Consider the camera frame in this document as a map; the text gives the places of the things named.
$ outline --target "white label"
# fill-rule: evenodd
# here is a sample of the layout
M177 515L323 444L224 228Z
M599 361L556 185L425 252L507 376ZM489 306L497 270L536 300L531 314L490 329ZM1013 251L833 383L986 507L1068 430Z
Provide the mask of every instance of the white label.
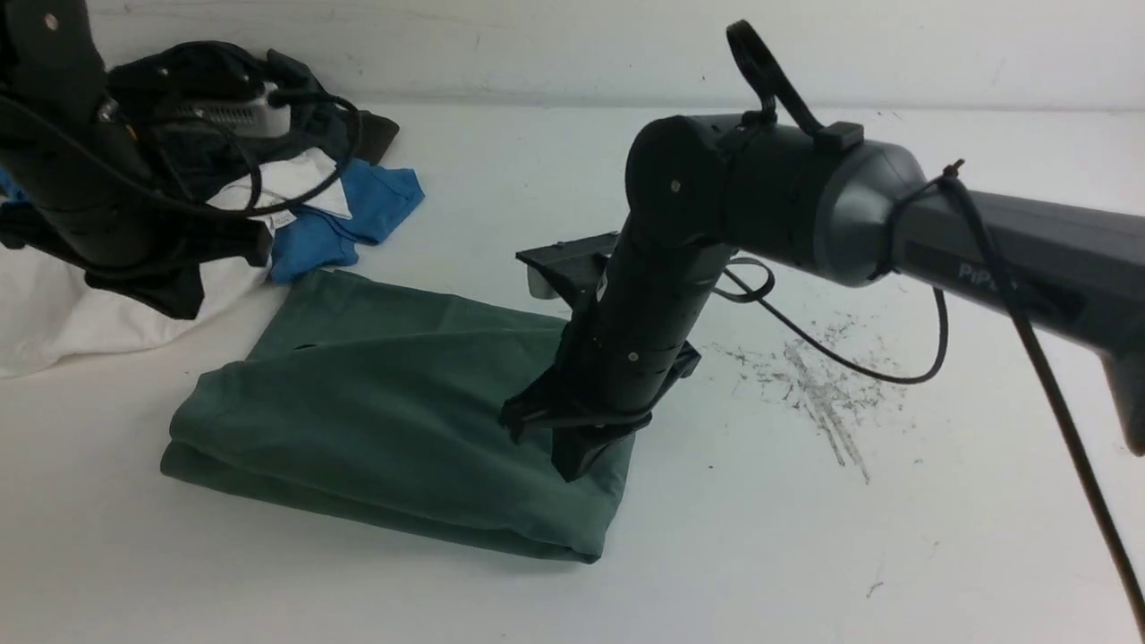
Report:
M289 210L284 210L282 212L276 212L270 215L270 226L273 226L275 230L279 230L282 228L290 226L291 223L294 223L297 219L298 218L291 214Z
M597 284L597 301L605 297L605 291L608 290L608 273L603 273L600 276L600 283Z

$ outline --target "blue cloth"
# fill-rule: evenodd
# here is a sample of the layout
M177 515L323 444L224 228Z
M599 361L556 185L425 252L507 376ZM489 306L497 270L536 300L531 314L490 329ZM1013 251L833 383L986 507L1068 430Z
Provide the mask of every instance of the blue cloth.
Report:
M357 264L355 243L380 244L425 198L412 170L386 170L360 159L346 168L342 191L350 220L309 206L291 209L298 221L275 234L273 282L291 283L321 266Z
M27 195L16 182L8 175L2 167L0 167L0 188L3 188L3 194L8 195L9 202L26 202Z

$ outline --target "clothing tag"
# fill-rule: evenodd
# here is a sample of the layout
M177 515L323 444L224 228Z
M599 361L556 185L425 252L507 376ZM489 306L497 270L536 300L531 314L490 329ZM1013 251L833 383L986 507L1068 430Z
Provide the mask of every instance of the clothing tag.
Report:
M270 226L274 227L275 230L278 230L294 223L297 219L298 218L291 214L289 210L284 210L270 215Z

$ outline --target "white wall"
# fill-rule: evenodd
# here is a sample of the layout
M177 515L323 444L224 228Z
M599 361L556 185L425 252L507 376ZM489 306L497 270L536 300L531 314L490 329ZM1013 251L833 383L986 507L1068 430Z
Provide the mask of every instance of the white wall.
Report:
M1145 109L1143 0L88 0L109 63L191 39L276 47L339 92L548 104L750 96L748 18L810 102Z

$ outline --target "white cloth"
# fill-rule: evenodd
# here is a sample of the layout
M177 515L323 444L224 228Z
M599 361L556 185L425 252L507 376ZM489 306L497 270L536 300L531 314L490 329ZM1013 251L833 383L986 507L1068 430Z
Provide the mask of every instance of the white cloth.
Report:
M266 164L259 205L281 203L316 186L334 162L321 150ZM208 203L238 210L250 196L250 178L219 191ZM341 182L307 203L349 218ZM289 223L266 218L274 230ZM172 320L133 300L88 288L84 272L32 249L0 246L0 378L46 369L68 355L125 353L165 345L211 320L262 284L269 266L227 258L199 267L204 299L195 320Z

